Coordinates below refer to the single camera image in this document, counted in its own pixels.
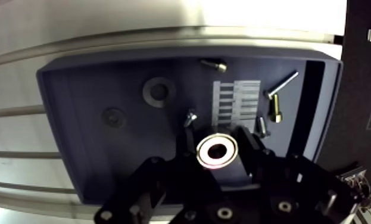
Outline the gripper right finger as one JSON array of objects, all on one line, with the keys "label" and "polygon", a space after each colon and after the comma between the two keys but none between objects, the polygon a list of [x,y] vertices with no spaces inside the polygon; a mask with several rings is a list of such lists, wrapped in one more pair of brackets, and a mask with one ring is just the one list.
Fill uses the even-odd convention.
[{"label": "gripper right finger", "polygon": [[342,223],[360,204],[360,193],[302,155],[278,157],[247,128],[233,131],[252,182],[243,193],[249,223]]}]

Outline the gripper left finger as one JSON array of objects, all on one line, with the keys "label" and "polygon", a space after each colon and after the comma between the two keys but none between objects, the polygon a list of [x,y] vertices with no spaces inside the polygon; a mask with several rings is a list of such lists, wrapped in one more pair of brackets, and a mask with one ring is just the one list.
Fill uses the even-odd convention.
[{"label": "gripper left finger", "polygon": [[145,160],[95,213],[95,223],[149,223],[168,195],[183,205],[172,223],[219,223],[222,191],[196,157],[197,135],[187,127],[177,137],[174,159]]}]

